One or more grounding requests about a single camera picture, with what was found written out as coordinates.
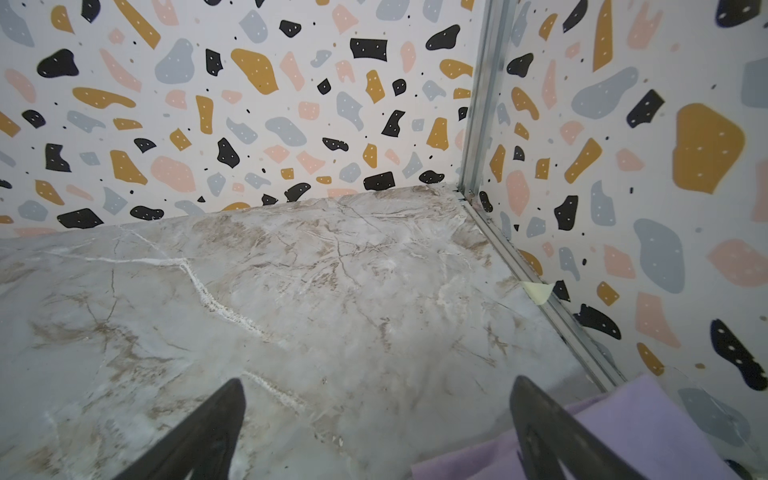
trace lavender fabric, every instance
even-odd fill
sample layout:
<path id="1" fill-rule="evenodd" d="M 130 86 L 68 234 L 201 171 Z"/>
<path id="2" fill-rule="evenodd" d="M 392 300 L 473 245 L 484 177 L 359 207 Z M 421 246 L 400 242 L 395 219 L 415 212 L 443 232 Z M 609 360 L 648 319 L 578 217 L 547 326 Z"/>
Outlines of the lavender fabric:
<path id="1" fill-rule="evenodd" d="M 648 480 L 739 480 L 649 375 L 565 408 Z M 514 430 L 418 463 L 414 480 L 525 480 Z"/>

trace terrazzo pattern wall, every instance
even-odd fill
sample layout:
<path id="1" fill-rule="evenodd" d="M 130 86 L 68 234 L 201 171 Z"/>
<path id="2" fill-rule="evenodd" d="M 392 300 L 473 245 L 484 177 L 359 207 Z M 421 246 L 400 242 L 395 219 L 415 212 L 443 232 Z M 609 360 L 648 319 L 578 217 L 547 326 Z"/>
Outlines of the terrazzo pattern wall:
<path id="1" fill-rule="evenodd" d="M 483 8 L 0 0 L 0 237 L 457 181 Z"/>
<path id="2" fill-rule="evenodd" d="M 516 8 L 478 198 L 629 379 L 768 470 L 760 0 Z"/>

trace marble surface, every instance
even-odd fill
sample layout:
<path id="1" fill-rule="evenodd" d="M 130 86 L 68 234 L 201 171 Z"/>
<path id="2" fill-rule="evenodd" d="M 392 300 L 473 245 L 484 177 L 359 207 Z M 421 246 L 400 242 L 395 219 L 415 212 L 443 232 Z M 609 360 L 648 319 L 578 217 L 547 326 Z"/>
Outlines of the marble surface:
<path id="1" fill-rule="evenodd" d="M 408 478 L 598 393 L 445 185 L 0 242 L 0 478 L 111 478 L 227 379 L 231 478 Z"/>

